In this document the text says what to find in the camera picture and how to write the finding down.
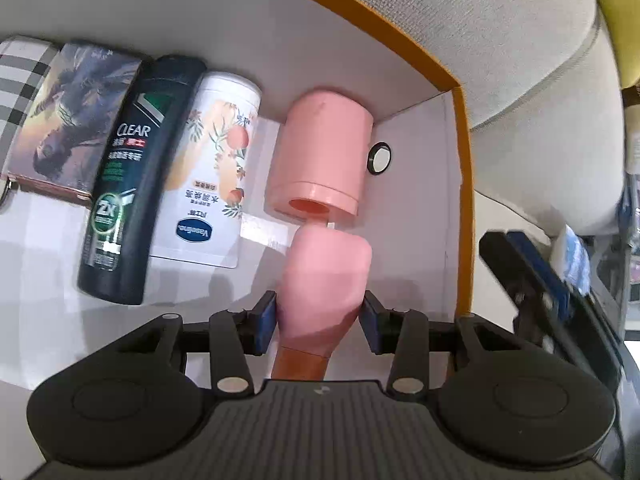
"plaid fabric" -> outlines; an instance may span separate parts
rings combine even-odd
[[[15,36],[0,43],[0,168],[58,49]]]

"orange handle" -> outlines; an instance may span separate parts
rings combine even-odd
[[[271,371],[271,379],[322,381],[329,358],[281,346]]]

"dark green bottle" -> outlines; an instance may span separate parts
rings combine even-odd
[[[78,287],[96,298],[140,304],[162,189],[206,66],[163,56],[134,81],[98,174]]]

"book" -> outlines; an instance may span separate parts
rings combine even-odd
[[[105,146],[142,60],[67,43],[51,63],[5,171],[27,190],[90,204]]]

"peach illustration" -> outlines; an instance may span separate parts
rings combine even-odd
[[[242,200],[244,196],[244,190],[239,187],[236,187],[234,190],[230,191],[228,196],[226,197],[226,203],[229,205],[237,205]]]
[[[222,135],[224,129],[233,123],[237,109],[235,104],[217,100],[203,111],[203,131],[199,136],[191,136],[189,142],[181,143],[180,150],[175,155],[174,163],[164,185],[166,190],[179,189],[184,185],[191,171],[200,160],[200,156],[205,151],[204,147],[212,142],[211,137],[216,138],[218,135]]]
[[[242,150],[249,145],[249,133],[244,126],[235,124],[226,134],[226,143],[232,150]]]

